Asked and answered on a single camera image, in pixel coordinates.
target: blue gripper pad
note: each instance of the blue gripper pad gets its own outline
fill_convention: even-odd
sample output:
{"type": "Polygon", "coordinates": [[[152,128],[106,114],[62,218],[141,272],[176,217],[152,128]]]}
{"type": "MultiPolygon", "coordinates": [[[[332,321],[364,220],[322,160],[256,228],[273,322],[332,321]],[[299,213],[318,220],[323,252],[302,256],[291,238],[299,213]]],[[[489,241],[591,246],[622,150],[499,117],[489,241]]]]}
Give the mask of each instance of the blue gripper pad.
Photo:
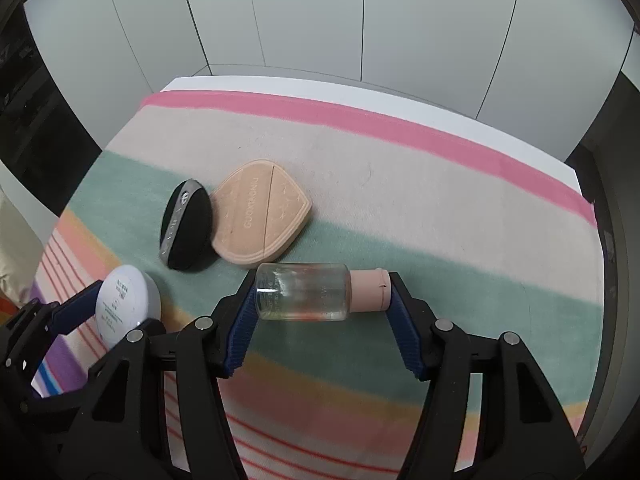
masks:
{"type": "Polygon", "coordinates": [[[68,335],[95,314],[95,302],[102,281],[93,282],[87,288],[57,307],[51,317],[49,329],[53,335],[68,335]]]}
{"type": "Polygon", "coordinates": [[[244,298],[238,316],[234,321],[226,338],[225,372],[231,377],[234,370],[242,366],[246,350],[254,335],[255,325],[258,323],[258,311],[255,309],[255,287],[252,286],[244,298]]]}
{"type": "Polygon", "coordinates": [[[418,336],[414,322],[411,321],[400,294],[393,285],[391,286],[391,302],[386,310],[386,318],[396,338],[404,366],[417,378],[420,378],[424,373],[420,336],[418,336]]]}

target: white container lid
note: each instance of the white container lid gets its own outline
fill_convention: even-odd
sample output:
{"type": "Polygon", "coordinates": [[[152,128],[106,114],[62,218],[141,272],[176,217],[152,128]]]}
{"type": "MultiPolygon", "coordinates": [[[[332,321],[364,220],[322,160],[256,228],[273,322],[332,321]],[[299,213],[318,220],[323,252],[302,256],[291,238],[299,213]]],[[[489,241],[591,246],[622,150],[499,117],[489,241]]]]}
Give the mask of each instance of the white container lid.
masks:
{"type": "Polygon", "coordinates": [[[160,319],[160,313],[158,286],[145,272],[132,265],[113,269],[98,291],[95,321],[108,349],[145,319],[160,319]]]}

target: pink bottle cap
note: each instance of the pink bottle cap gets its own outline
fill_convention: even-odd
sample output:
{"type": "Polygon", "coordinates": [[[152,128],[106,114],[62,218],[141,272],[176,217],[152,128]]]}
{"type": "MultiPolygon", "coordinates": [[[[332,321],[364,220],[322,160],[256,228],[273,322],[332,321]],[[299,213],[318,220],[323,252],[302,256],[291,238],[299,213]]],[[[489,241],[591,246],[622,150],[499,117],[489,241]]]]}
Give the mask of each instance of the pink bottle cap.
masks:
{"type": "Polygon", "coordinates": [[[350,312],[376,312],[389,308],[391,280],[385,269],[351,271],[350,312]]]}

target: red line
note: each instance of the red line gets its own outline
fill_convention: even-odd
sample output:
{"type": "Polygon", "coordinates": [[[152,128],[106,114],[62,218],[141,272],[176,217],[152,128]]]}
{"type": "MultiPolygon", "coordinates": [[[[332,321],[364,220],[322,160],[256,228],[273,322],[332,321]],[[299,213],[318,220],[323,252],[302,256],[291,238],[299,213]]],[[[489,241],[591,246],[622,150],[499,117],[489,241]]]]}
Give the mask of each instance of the red line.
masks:
{"type": "Polygon", "coordinates": [[[100,339],[100,337],[94,332],[94,329],[91,328],[91,325],[89,325],[89,323],[85,321],[84,322],[84,326],[87,327],[87,330],[89,332],[91,332],[91,335],[94,336],[94,339],[98,342],[98,344],[102,347],[102,349],[106,353],[107,352],[107,347],[102,342],[102,339],[100,339]]]}
{"type": "Polygon", "coordinates": [[[58,243],[58,241],[54,238],[53,234],[51,234],[51,238],[50,240],[53,240],[56,245],[58,246],[58,248],[60,249],[60,252],[62,253],[62,255],[65,257],[66,262],[69,264],[69,267],[71,267],[71,270],[74,272],[74,274],[76,275],[76,278],[78,279],[78,281],[80,283],[82,283],[82,286],[86,286],[86,283],[84,282],[84,280],[82,278],[80,278],[80,276],[78,276],[78,273],[76,272],[76,268],[71,264],[71,262],[69,261],[69,258],[66,256],[65,251],[63,251],[62,246],[58,243]]]}
{"type": "Polygon", "coordinates": [[[89,340],[87,339],[86,335],[84,334],[84,332],[82,332],[82,330],[80,330],[80,327],[76,328],[76,330],[78,330],[78,333],[80,334],[80,337],[82,339],[84,339],[84,342],[86,343],[86,345],[91,349],[91,352],[94,353],[95,357],[97,359],[100,359],[101,355],[98,354],[97,351],[95,351],[95,348],[91,345],[91,343],[89,343],[89,340]]]}
{"type": "Polygon", "coordinates": [[[254,428],[253,426],[247,424],[246,422],[240,420],[239,418],[233,416],[233,415],[229,415],[228,413],[226,414],[226,418],[228,418],[229,420],[232,420],[233,422],[235,422],[236,424],[239,424],[240,426],[247,428],[248,430],[253,431],[254,433],[259,434],[260,436],[263,436],[264,438],[267,438],[269,440],[273,440],[274,442],[281,444],[282,446],[286,446],[289,447],[291,449],[295,449],[296,451],[302,452],[302,453],[306,453],[309,454],[311,456],[314,456],[316,458],[322,458],[324,460],[328,460],[329,462],[335,462],[341,465],[346,465],[346,466],[350,466],[350,467],[356,467],[356,468],[360,468],[360,469],[367,469],[370,471],[376,471],[379,473],[393,473],[393,474],[398,474],[400,471],[398,469],[389,469],[386,467],[378,467],[378,466],[374,466],[374,465],[367,465],[367,464],[361,464],[359,462],[351,462],[350,460],[343,460],[341,458],[335,458],[333,456],[328,456],[322,453],[318,453],[316,451],[312,451],[310,449],[305,449],[304,447],[300,447],[300,446],[296,446],[295,444],[292,444],[290,442],[286,442],[285,440],[282,440],[280,438],[277,438],[276,436],[270,435],[269,433],[265,433],[262,430],[258,430],[257,428],[254,428]]]}
{"type": "Polygon", "coordinates": [[[166,427],[166,430],[171,433],[175,438],[180,439],[181,441],[184,442],[184,439],[182,437],[182,435],[180,433],[178,433],[177,431],[174,430],[174,428],[171,428],[169,426],[166,427]]]}
{"type": "Polygon", "coordinates": [[[171,410],[167,410],[165,409],[165,412],[167,413],[167,415],[169,415],[173,420],[175,420],[176,422],[180,423],[180,417],[177,416],[174,412],[172,412],[171,410]]]}
{"type": "MultiPolygon", "coordinates": [[[[65,275],[67,281],[69,282],[69,285],[71,286],[71,289],[73,290],[73,292],[75,294],[77,292],[76,288],[74,287],[74,284],[71,282],[71,279],[69,278],[69,275],[66,273],[65,268],[60,263],[60,260],[58,259],[58,256],[56,255],[56,253],[53,252],[53,249],[51,249],[51,247],[49,247],[49,251],[51,251],[51,254],[53,254],[54,258],[58,262],[58,265],[60,266],[60,269],[62,270],[62,273],[65,275]]],[[[60,276],[58,275],[58,272],[56,271],[56,268],[50,262],[49,255],[46,252],[44,253],[44,255],[47,257],[47,260],[49,260],[49,263],[53,267],[53,271],[56,273],[56,277],[60,280],[60,276]]],[[[60,283],[62,284],[63,287],[65,286],[65,284],[64,284],[64,282],[62,280],[60,280],[60,283]]],[[[96,333],[94,332],[94,329],[92,329],[91,326],[88,323],[84,323],[84,326],[87,327],[87,330],[94,336],[94,339],[98,342],[98,344],[102,347],[102,349],[104,351],[106,351],[106,349],[107,349],[106,346],[100,340],[100,338],[96,335],[96,333]]],[[[91,351],[94,353],[94,355],[99,359],[101,357],[101,355],[97,351],[95,351],[94,347],[91,345],[91,343],[89,343],[89,340],[87,339],[86,335],[84,333],[82,333],[82,331],[80,330],[80,327],[78,327],[78,333],[80,334],[82,339],[84,339],[84,342],[91,349],[91,351]]]]}
{"type": "Polygon", "coordinates": [[[318,471],[316,469],[311,469],[309,467],[300,465],[300,464],[296,464],[295,462],[290,462],[289,460],[285,460],[283,458],[280,458],[278,456],[275,456],[274,454],[269,453],[268,451],[264,451],[258,447],[252,446],[251,444],[245,442],[244,440],[234,436],[234,440],[238,443],[241,444],[242,446],[245,446],[247,448],[249,448],[252,451],[255,451],[258,454],[264,455],[267,458],[271,458],[272,460],[275,460],[276,462],[280,462],[283,463],[284,465],[288,465],[292,468],[295,469],[300,469],[300,471],[304,471],[305,473],[311,473],[317,476],[322,476],[324,478],[331,478],[332,480],[349,480],[348,478],[345,478],[344,476],[336,476],[336,475],[332,475],[329,473],[323,473],[322,471],[318,471]]]}
{"type": "Polygon", "coordinates": [[[42,253],[42,256],[44,256],[44,258],[47,259],[47,261],[49,262],[49,265],[51,266],[51,269],[53,270],[53,273],[56,275],[56,278],[58,279],[58,282],[60,282],[60,285],[62,286],[62,288],[65,289],[65,294],[66,294],[66,300],[68,300],[69,298],[71,298],[71,294],[68,293],[68,291],[66,290],[66,286],[65,283],[62,281],[62,279],[60,278],[60,275],[58,274],[58,271],[56,270],[56,266],[53,264],[53,262],[51,261],[51,259],[49,258],[49,255],[47,254],[47,250],[45,249],[44,252],[42,253]]]}
{"type": "Polygon", "coordinates": [[[169,397],[173,402],[175,402],[176,404],[178,404],[178,406],[180,406],[180,404],[178,403],[178,399],[175,398],[174,395],[170,394],[167,390],[164,391],[164,394],[169,397]]]}
{"type": "Polygon", "coordinates": [[[51,277],[51,275],[49,274],[49,271],[47,270],[47,267],[44,264],[44,260],[42,260],[40,262],[42,264],[42,268],[44,269],[44,271],[47,273],[47,277],[49,279],[49,282],[51,283],[51,285],[53,286],[53,290],[56,291],[56,296],[58,297],[58,299],[60,300],[60,303],[62,303],[62,295],[60,294],[60,291],[58,290],[58,288],[56,287],[56,284],[53,282],[53,278],[51,277]]]}
{"type": "Polygon", "coordinates": [[[265,473],[269,473],[273,476],[277,476],[278,478],[284,478],[284,480],[298,480],[297,478],[293,478],[291,476],[287,476],[284,475],[282,473],[278,473],[277,471],[274,471],[273,469],[269,469],[268,467],[265,467],[263,465],[260,465],[258,463],[255,463],[253,460],[249,460],[248,458],[244,458],[243,456],[240,457],[240,460],[242,460],[243,462],[247,462],[248,465],[255,467],[256,469],[259,469],[261,471],[264,471],[265,473]]]}
{"type": "Polygon", "coordinates": [[[62,266],[62,263],[60,262],[60,258],[58,257],[58,255],[53,252],[53,249],[51,248],[51,246],[49,244],[47,244],[47,246],[45,247],[45,252],[47,251],[47,249],[49,250],[49,252],[53,255],[53,257],[56,259],[56,263],[58,264],[58,267],[60,267],[60,271],[61,274],[65,275],[66,280],[68,281],[69,284],[69,288],[71,289],[71,294],[69,295],[69,297],[73,296],[78,290],[76,289],[76,286],[73,284],[73,282],[71,281],[71,278],[69,277],[68,273],[65,270],[65,267],[62,266]]]}

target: metal screw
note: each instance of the metal screw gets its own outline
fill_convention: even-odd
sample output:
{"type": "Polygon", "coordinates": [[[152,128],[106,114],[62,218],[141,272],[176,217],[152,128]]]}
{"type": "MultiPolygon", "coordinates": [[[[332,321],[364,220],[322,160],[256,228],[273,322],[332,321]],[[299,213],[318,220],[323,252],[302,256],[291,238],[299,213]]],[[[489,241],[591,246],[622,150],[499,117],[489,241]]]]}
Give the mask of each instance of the metal screw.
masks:
{"type": "Polygon", "coordinates": [[[443,317],[441,317],[440,319],[436,320],[436,328],[438,330],[442,330],[443,332],[448,332],[453,328],[453,323],[448,319],[444,319],[443,317]]]}
{"type": "Polygon", "coordinates": [[[137,343],[142,339],[143,335],[144,334],[142,333],[142,330],[140,330],[139,328],[134,328],[127,334],[127,341],[129,341],[130,343],[137,343]]]}
{"type": "Polygon", "coordinates": [[[520,336],[515,332],[505,332],[502,337],[504,338],[504,342],[510,345],[517,345],[520,342],[520,336]]]}
{"type": "Polygon", "coordinates": [[[198,330],[206,330],[211,328],[211,325],[213,325],[213,320],[209,316],[202,316],[196,319],[196,328],[198,330]]]}

